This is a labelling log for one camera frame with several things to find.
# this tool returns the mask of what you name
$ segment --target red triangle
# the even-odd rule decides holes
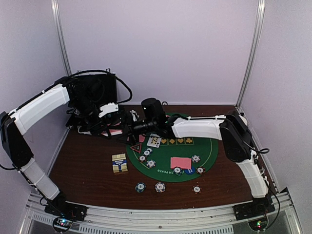
[[[131,146],[130,149],[132,149],[133,151],[140,154],[141,150],[142,150],[142,143],[140,143],[138,145]]]

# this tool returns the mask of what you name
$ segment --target vertical metal pole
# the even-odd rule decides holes
[[[60,50],[61,50],[62,58],[63,58],[63,64],[64,64],[66,74],[69,76],[72,74],[72,72],[71,72],[70,65],[69,65],[69,60],[68,60],[68,55],[67,55],[67,51],[65,47],[63,30],[62,30],[62,24],[61,24],[60,15],[59,15],[59,1],[51,0],[51,4],[52,4],[52,12],[53,12],[53,17],[55,21],[55,26],[57,28],[57,33],[58,33],[58,41],[59,41]]]
[[[245,76],[244,76],[244,80],[243,80],[243,84],[242,87],[240,89],[240,93],[238,96],[238,100],[236,103],[236,107],[240,108],[245,92],[246,92],[246,88],[247,88],[247,84],[249,81],[249,78],[251,76],[252,73],[252,69],[253,69],[253,65],[254,65],[254,59],[255,59],[255,55],[256,55],[256,50],[259,44],[259,39],[260,39],[260,35],[261,35],[261,31],[262,31],[262,25],[263,25],[263,19],[264,19],[264,10],[265,10],[265,0],[259,0],[258,2],[258,12],[257,12],[257,16],[256,16],[256,20],[255,20],[255,26],[254,26],[254,32],[253,32],[253,43],[252,43],[252,47],[250,50],[250,54],[249,54],[249,59],[248,59],[248,63],[247,63],[247,67],[246,67],[246,71],[245,71]]]

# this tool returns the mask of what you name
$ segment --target dark wood surface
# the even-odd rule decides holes
[[[142,115],[140,106],[127,106]],[[186,113],[194,117],[214,116],[233,110],[233,106],[164,106],[166,112]],[[112,155],[125,153],[125,145],[70,131],[55,162],[50,178],[71,202],[125,209],[183,209],[233,204],[252,199],[240,168],[229,161],[219,141],[214,166],[201,177],[182,183],[165,183],[166,191],[156,193],[158,182],[139,172],[129,160],[128,172],[113,173]],[[147,185],[143,193],[135,185]],[[199,185],[200,194],[192,187]]]

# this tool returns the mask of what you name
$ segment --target green felt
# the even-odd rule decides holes
[[[191,158],[193,155],[198,155],[200,156],[200,161],[198,163],[192,163],[192,166],[195,168],[202,166],[205,168],[205,171],[208,171],[215,163],[218,155],[218,141],[216,139],[191,138],[193,140],[193,143],[191,144],[184,144],[187,138],[184,139],[182,144],[176,139],[173,145],[161,144],[159,148],[150,147],[153,149],[153,152],[147,157],[147,161],[149,159],[153,159],[156,161],[156,166],[148,168],[146,166],[146,162],[141,163],[138,160],[138,158],[143,155],[144,150],[149,148],[146,146],[148,139],[149,137],[146,137],[145,141],[142,143],[142,151],[140,154],[131,150],[130,146],[127,146],[129,160],[146,176],[163,182],[184,182],[200,176],[197,173],[188,175],[184,173],[184,170],[182,175],[175,175],[173,170],[170,168],[171,157]]]

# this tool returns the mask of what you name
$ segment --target poker mat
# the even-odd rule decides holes
[[[147,146],[149,136],[146,136],[144,142],[140,143],[135,150],[127,146],[127,155],[131,163],[143,174],[158,181],[163,182],[184,182],[201,176],[196,173],[197,167],[204,167],[207,172],[215,163],[218,155],[218,140],[211,138],[186,137],[178,139],[162,138],[159,148]],[[147,148],[152,152],[145,162],[140,162],[139,157],[144,155]],[[181,175],[175,175],[170,168],[171,157],[189,157],[197,155],[199,162],[192,162],[192,168],[182,169]],[[154,167],[149,167],[149,160],[153,160]]]

